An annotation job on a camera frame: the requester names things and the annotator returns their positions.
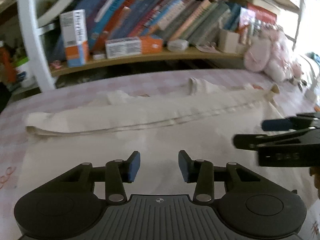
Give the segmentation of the cream t-shirt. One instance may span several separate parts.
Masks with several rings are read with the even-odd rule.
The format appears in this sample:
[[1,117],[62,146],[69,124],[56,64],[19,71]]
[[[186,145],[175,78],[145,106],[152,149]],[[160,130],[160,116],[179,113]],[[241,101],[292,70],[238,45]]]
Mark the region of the cream t-shirt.
[[289,190],[307,206],[317,191],[307,168],[265,168],[252,151],[232,145],[235,134],[261,133],[260,123],[280,117],[273,90],[217,89],[211,93],[101,101],[59,113],[31,113],[25,120],[29,146],[18,188],[25,194],[81,164],[104,166],[138,151],[141,166],[126,191],[192,194],[178,168],[178,152],[216,166],[239,163]]

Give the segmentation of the pink white plush bunny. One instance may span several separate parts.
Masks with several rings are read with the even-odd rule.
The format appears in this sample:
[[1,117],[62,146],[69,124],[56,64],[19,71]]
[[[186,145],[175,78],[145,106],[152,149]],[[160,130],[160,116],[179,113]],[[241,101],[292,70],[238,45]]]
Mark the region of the pink white plush bunny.
[[288,39],[281,29],[264,29],[244,54],[244,67],[263,72],[276,83],[300,80],[301,65],[296,60]]

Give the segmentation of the pink checkered cartoon tablecloth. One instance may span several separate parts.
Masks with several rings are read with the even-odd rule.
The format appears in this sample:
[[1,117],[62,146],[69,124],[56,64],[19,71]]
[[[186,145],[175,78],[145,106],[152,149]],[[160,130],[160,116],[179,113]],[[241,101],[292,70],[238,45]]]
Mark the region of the pink checkered cartoon tablecloth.
[[[214,85],[223,87],[244,86],[246,84],[260,85],[268,89],[272,81],[263,74],[248,72],[246,70],[232,69],[208,69],[208,70],[182,70],[174,72],[157,72],[120,76],[110,79],[98,80],[80,85],[43,92],[20,101],[12,102],[1,113],[1,239],[18,239],[21,236],[16,225],[13,209],[19,198],[16,193],[17,183],[20,177],[20,170],[24,162],[28,146],[28,139],[25,130],[24,117],[33,112],[60,112],[76,107],[82,107],[101,94],[121,90],[130,96],[169,96],[169,93],[186,93],[189,78],[204,79]],[[280,85],[280,95],[275,98],[276,103],[284,111],[285,115],[292,115],[300,112],[313,110],[313,103],[306,100],[300,90],[290,83]],[[182,142],[182,139],[174,139],[174,142]],[[195,150],[189,149],[186,142],[175,146],[175,150],[165,150],[164,146],[156,147],[163,153],[174,157],[173,171],[177,174],[178,185],[160,190],[155,188],[157,183],[151,182],[146,193],[142,194],[185,194],[193,195],[195,184],[183,182],[182,175],[177,165],[177,154],[179,150],[186,150],[191,156],[199,157],[206,152],[195,143]],[[308,208],[305,224],[300,235],[302,239],[319,239],[319,200],[311,200]]]

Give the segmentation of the beige pen holder box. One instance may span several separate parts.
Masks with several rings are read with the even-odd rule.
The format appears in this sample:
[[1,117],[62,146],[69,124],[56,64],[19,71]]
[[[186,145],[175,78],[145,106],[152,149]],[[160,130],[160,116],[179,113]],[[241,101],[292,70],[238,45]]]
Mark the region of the beige pen holder box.
[[236,53],[240,35],[235,32],[222,29],[220,31],[218,49],[224,53]]

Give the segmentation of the small white box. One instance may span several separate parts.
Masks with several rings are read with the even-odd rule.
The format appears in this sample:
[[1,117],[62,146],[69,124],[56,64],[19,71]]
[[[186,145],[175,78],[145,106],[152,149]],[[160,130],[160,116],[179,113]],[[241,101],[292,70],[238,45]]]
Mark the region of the small white box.
[[187,40],[172,40],[167,42],[167,49],[172,52],[185,51],[189,47]]

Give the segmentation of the white cup with pens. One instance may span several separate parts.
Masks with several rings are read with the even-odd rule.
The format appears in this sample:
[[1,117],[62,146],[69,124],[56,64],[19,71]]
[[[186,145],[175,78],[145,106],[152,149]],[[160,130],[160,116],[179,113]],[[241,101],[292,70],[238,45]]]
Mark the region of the white cup with pens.
[[36,83],[29,59],[27,57],[21,58],[16,62],[17,81],[21,87],[28,88]]

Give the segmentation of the white orange flat box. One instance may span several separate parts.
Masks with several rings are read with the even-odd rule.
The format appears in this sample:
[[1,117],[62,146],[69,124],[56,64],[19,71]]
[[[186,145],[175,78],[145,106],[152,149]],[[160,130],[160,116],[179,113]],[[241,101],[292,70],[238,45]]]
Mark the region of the white orange flat box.
[[154,54],[162,51],[163,40],[154,35],[119,38],[106,41],[105,49],[108,59]]

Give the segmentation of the row of leaning books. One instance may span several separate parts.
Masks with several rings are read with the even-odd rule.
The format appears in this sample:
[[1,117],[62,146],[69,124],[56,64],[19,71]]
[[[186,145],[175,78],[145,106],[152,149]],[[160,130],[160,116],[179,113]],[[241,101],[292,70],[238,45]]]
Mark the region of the row of leaning books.
[[[61,14],[81,9],[93,59],[106,57],[106,41],[126,37],[158,36],[163,48],[178,39],[189,46],[213,45],[222,29],[237,28],[243,12],[237,3],[216,0],[74,0]],[[62,33],[48,60],[67,62]]]

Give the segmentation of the usmile white orange box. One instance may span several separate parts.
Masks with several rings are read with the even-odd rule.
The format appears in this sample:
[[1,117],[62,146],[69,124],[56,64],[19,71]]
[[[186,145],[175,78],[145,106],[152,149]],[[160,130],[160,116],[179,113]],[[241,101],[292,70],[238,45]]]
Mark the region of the usmile white orange box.
[[68,66],[85,65],[89,58],[85,10],[61,14],[60,26]]

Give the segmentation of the white bookshelf frame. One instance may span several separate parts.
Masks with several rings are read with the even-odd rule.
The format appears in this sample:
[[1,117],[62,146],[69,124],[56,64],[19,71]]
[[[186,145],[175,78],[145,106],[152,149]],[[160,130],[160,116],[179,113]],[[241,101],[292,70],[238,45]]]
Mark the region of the white bookshelf frame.
[[[49,72],[47,58],[44,52],[41,36],[54,29],[53,20],[63,10],[64,3],[72,0],[59,0],[50,9],[47,9],[41,17],[37,15],[36,0],[17,0],[18,18],[21,34],[27,56],[31,61],[31,70],[35,75],[37,85],[43,92],[54,90],[54,79]],[[290,0],[264,0],[284,10],[297,14],[301,13],[301,7],[296,6]]]

